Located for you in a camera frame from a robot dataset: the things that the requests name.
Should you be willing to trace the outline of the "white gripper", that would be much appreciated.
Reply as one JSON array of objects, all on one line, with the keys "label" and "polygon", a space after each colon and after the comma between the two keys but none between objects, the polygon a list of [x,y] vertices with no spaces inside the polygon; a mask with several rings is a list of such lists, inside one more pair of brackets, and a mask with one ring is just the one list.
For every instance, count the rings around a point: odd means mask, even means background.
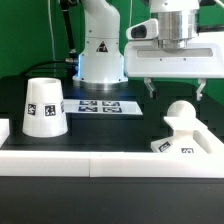
[{"label": "white gripper", "polygon": [[224,50],[217,44],[189,43],[183,49],[158,49],[148,43],[128,43],[124,53],[128,77],[145,78],[150,97],[157,96],[150,78],[199,78],[200,101],[207,78],[224,78]]}]

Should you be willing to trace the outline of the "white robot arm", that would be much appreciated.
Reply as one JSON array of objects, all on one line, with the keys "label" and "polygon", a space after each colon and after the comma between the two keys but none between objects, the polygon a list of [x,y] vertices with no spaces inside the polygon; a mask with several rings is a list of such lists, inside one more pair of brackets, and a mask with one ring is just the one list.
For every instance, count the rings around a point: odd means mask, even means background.
[{"label": "white robot arm", "polygon": [[201,32],[197,15],[201,0],[141,0],[151,18],[126,31],[119,51],[119,12],[106,0],[81,0],[85,14],[85,48],[78,57],[74,81],[91,89],[111,89],[130,77],[224,78],[224,31]]}]

